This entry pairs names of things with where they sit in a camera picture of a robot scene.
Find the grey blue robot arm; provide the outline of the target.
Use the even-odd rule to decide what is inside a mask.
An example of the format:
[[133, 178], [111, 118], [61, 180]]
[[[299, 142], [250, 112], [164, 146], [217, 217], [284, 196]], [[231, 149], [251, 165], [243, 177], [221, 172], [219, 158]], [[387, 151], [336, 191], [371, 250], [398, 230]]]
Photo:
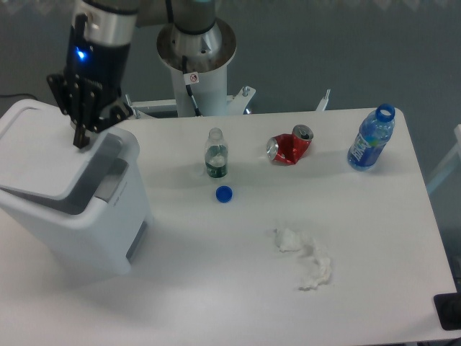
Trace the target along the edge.
[[88, 132], [101, 133], [130, 117], [121, 83], [137, 27], [168, 24], [170, 46], [187, 60], [212, 57], [221, 46], [214, 1], [76, 1], [62, 71], [47, 77], [58, 107], [71, 119], [73, 145], [89, 145]]

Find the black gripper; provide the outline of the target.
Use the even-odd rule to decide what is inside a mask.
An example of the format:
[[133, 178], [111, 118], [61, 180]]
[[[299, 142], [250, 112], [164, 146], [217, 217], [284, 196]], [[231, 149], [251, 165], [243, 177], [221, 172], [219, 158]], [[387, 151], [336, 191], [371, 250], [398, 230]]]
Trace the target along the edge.
[[[64, 74], [46, 77], [61, 112], [75, 125], [75, 147], [89, 145], [88, 131], [101, 133], [133, 115], [129, 105], [117, 100], [129, 51], [130, 44], [107, 47], [70, 39]], [[96, 110], [97, 91], [92, 82], [102, 87], [101, 103], [107, 106], [101, 110]]]

